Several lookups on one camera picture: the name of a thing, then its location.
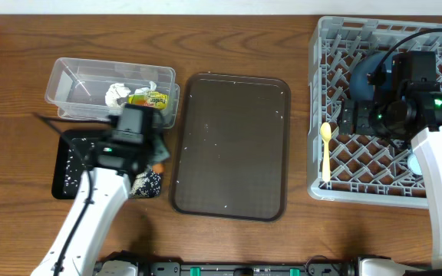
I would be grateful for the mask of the dark blue plate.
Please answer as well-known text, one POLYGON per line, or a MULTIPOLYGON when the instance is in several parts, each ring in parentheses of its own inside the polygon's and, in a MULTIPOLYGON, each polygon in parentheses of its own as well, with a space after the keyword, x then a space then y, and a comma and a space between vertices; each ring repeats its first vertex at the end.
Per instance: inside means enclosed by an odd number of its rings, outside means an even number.
MULTIPOLYGON (((381 86, 383 90, 391 90, 392 88, 392 59, 395 54, 391 54, 385 61, 383 68, 386 73, 386 80, 381 86)), ((354 68, 349 81, 349 90, 352 100, 373 100, 374 87, 368 83, 368 73, 374 71, 379 61, 385 56, 385 52, 379 52, 367 56, 360 61, 354 68)))

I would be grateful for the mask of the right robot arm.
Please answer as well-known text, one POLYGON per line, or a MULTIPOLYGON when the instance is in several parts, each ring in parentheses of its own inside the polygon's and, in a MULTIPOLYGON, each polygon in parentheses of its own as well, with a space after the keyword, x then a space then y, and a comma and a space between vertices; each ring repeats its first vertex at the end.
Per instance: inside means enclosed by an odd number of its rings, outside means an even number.
POLYGON ((421 169, 433 233, 431 268, 362 258, 360 275, 442 275, 442 89, 431 51, 374 54, 351 73, 350 99, 341 105, 342 134, 401 140, 421 169))

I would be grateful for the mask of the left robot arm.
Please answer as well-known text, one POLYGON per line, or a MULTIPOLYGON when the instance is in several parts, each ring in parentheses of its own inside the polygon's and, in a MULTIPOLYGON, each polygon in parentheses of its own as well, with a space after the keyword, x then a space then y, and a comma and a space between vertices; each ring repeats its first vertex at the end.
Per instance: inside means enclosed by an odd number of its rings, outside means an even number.
POLYGON ((74 203, 34 275, 93 274, 111 224, 137 177, 170 156, 159 110, 127 103, 108 123, 109 129, 85 154, 60 135, 83 171, 74 203))

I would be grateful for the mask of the yellow plastic spoon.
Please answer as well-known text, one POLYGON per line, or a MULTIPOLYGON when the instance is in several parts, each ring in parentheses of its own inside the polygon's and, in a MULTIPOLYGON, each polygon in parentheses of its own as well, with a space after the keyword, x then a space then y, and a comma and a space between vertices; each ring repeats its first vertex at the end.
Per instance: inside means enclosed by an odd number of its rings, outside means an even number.
POLYGON ((329 123, 324 122, 321 125, 320 135, 323 142, 322 180, 329 182, 331 180, 329 143, 332 139, 332 128, 329 123))

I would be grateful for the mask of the light blue cup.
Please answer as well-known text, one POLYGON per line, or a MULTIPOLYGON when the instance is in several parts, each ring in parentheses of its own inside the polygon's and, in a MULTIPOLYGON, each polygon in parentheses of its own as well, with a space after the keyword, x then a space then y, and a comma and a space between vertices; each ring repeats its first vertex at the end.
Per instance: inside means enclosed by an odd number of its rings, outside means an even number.
POLYGON ((407 158, 407 167, 414 175, 418 175, 418 176, 422 175, 422 171, 421 171, 421 167, 418 162, 418 159, 413 153, 411 153, 407 158))

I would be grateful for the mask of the white tissue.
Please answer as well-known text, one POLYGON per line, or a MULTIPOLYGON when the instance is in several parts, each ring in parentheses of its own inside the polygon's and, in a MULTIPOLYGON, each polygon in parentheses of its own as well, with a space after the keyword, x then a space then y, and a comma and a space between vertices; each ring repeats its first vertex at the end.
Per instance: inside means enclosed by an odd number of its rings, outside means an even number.
POLYGON ((133 104, 145 107, 155 107, 152 102, 152 94, 156 91, 157 85, 149 82, 148 87, 138 88, 132 91, 124 83, 115 83, 109 86, 105 94, 105 103, 109 107, 110 115, 118 115, 126 104, 133 104))

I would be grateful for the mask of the carrot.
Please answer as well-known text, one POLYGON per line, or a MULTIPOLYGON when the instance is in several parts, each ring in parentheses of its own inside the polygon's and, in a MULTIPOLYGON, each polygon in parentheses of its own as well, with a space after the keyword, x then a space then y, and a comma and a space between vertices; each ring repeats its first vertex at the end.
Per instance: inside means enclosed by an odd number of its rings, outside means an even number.
POLYGON ((157 163, 155 165, 152 166, 152 170, 157 173, 157 174, 163 174, 165 171, 165 167, 164 164, 162 163, 157 163))

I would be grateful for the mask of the green yellow snack wrapper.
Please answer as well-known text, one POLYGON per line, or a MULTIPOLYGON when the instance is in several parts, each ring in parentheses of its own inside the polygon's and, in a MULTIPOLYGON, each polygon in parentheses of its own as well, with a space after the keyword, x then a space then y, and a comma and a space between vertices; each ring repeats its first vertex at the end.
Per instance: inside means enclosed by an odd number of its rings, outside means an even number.
POLYGON ((158 110, 164 110, 168 104, 168 96, 157 91, 145 94, 130 95, 127 99, 129 104, 152 107, 158 110))

